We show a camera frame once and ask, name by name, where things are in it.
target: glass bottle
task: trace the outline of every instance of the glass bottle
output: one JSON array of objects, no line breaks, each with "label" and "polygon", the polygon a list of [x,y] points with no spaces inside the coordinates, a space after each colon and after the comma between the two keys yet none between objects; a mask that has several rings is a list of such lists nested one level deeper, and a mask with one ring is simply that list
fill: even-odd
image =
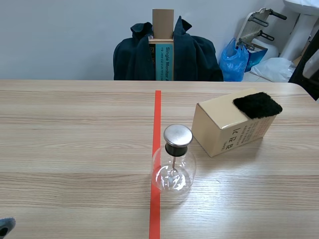
[{"label": "glass bottle", "polygon": [[193,140],[189,128],[173,124],[164,131],[166,144],[153,156],[152,183],[161,192],[181,195],[193,184],[196,159],[188,149]]}]

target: jacket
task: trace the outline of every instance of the jacket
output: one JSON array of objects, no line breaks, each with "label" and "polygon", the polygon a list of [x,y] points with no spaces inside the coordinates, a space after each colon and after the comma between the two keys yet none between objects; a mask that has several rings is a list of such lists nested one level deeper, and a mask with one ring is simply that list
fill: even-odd
[{"label": "jacket", "polygon": [[[174,80],[223,81],[211,41],[186,33],[192,26],[179,17],[174,30]],[[152,24],[131,27],[132,38],[123,40],[113,57],[114,80],[155,80],[149,47]]]}]

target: silver metal cap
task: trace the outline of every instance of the silver metal cap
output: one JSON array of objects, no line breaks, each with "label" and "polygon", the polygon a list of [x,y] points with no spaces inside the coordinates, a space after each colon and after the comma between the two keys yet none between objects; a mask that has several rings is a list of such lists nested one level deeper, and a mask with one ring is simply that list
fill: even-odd
[{"label": "silver metal cap", "polygon": [[189,128],[181,124],[172,124],[164,131],[165,141],[177,148],[186,147],[193,140],[193,134]]}]

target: cardboard box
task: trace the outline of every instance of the cardboard box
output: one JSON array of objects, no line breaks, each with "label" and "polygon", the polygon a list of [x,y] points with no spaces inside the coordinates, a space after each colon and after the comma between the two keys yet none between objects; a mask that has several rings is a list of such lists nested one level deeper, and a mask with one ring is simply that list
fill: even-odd
[{"label": "cardboard box", "polygon": [[157,81],[174,80],[174,40],[149,39]]},{"label": "cardboard box", "polygon": [[173,9],[153,9],[153,35],[156,39],[172,39],[174,29]]},{"label": "cardboard box", "polygon": [[256,94],[248,89],[196,105],[192,132],[210,157],[261,138],[276,116],[250,119],[233,100]]}]

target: white sink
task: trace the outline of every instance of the white sink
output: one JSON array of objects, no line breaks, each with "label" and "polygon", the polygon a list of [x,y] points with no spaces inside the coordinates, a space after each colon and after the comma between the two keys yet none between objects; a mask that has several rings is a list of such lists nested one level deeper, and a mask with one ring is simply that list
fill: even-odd
[{"label": "white sink", "polygon": [[292,11],[311,16],[319,16],[319,0],[284,0]]},{"label": "white sink", "polygon": [[283,0],[286,7],[300,13],[299,20],[280,57],[290,61],[297,59],[314,28],[319,16],[319,0]]}]

